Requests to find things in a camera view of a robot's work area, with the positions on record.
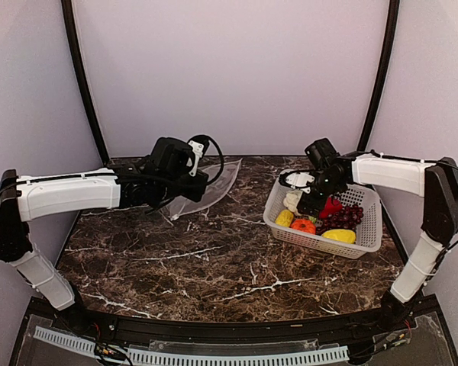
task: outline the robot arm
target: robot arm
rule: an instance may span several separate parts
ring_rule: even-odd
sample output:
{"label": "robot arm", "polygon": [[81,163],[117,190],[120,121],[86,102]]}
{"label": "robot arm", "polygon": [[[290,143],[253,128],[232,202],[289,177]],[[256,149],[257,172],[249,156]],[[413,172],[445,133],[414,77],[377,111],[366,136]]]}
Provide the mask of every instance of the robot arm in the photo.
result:
{"label": "robot arm", "polygon": [[434,275],[458,232],[456,164],[451,158],[425,162],[364,152],[341,156],[328,139],[315,141],[305,152],[317,170],[280,179],[284,185],[304,191],[298,203],[301,214],[317,216],[330,195],[345,191],[347,184],[353,183],[394,188],[424,197],[423,231],[418,244],[382,298],[381,327],[391,328]]}
{"label": "robot arm", "polygon": [[91,208],[149,204],[156,209],[179,195],[200,201],[211,183],[198,170],[209,140],[161,138],[136,164],[79,174],[18,177],[15,170],[6,171],[0,183],[0,260],[16,268],[57,310],[78,306],[81,298],[31,241],[27,222]]}

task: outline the orange toy tomato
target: orange toy tomato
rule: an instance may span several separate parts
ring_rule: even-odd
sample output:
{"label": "orange toy tomato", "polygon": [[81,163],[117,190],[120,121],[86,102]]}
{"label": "orange toy tomato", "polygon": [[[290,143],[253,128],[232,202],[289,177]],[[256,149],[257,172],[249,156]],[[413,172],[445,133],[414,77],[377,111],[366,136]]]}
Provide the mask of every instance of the orange toy tomato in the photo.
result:
{"label": "orange toy tomato", "polygon": [[315,225],[307,219],[297,219],[290,227],[304,233],[315,234]]}

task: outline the bunch of grapes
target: bunch of grapes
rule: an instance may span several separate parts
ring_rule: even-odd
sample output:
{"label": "bunch of grapes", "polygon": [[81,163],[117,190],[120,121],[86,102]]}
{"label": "bunch of grapes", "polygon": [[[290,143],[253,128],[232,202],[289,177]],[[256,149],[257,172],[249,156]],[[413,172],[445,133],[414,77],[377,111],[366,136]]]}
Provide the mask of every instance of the bunch of grapes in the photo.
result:
{"label": "bunch of grapes", "polygon": [[330,214],[322,220],[317,230],[317,235],[332,229],[348,229],[356,231],[356,226],[361,224],[363,218],[363,208],[354,204],[353,206],[343,206],[338,212]]}

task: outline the white vent grille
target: white vent grille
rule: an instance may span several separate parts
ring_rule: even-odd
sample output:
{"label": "white vent grille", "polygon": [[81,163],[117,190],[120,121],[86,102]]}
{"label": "white vent grille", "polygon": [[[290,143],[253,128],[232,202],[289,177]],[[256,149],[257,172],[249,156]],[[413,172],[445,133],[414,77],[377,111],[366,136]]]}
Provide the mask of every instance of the white vent grille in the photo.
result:
{"label": "white vent grille", "polygon": [[[34,338],[94,358],[95,343],[52,329],[36,327]],[[129,348],[127,354],[136,366],[314,366],[348,361],[348,347],[318,351],[263,356],[200,356],[175,355]]]}

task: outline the white wall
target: white wall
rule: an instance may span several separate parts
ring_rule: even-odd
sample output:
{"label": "white wall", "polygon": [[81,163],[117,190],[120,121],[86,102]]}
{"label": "white wall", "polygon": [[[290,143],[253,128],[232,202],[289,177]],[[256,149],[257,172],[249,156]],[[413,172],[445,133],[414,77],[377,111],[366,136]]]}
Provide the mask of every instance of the white wall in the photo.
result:
{"label": "white wall", "polygon": [[356,147],[389,2],[75,0],[111,156],[212,135],[226,154]]}
{"label": "white wall", "polygon": [[[100,166],[79,96],[60,1],[0,0],[0,177],[48,175]],[[74,214],[31,224],[56,260]],[[0,365],[8,364],[32,291],[0,264]]]}
{"label": "white wall", "polygon": [[[402,2],[385,92],[370,147],[403,156],[458,163],[458,1]],[[422,203],[380,194],[409,252],[418,239]],[[458,248],[427,293],[439,297],[458,348]]]}

